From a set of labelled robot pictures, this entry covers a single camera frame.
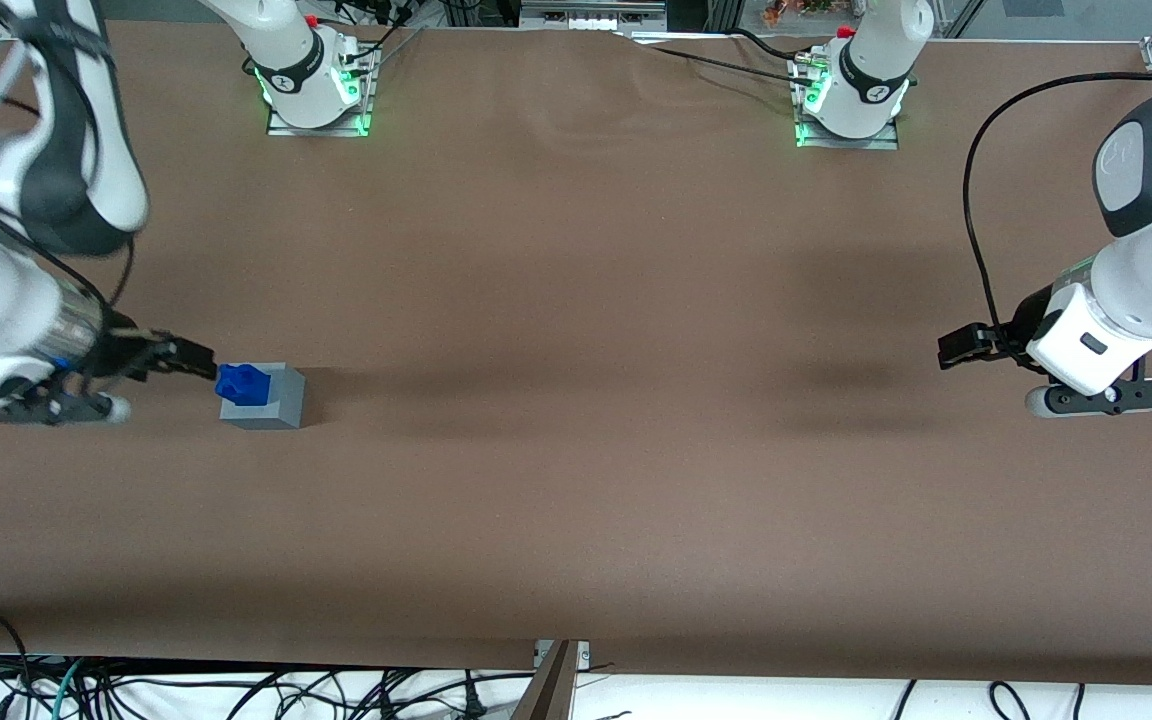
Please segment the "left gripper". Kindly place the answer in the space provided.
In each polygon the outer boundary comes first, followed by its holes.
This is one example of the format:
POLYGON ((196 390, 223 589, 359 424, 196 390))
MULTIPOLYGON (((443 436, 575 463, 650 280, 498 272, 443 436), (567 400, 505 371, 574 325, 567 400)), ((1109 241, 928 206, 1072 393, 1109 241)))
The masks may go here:
POLYGON ((977 323, 938 338, 942 372, 1020 353, 1082 396, 1102 395, 1151 351, 1152 297, 1124 283, 1052 283, 1021 301, 1010 323, 977 323))

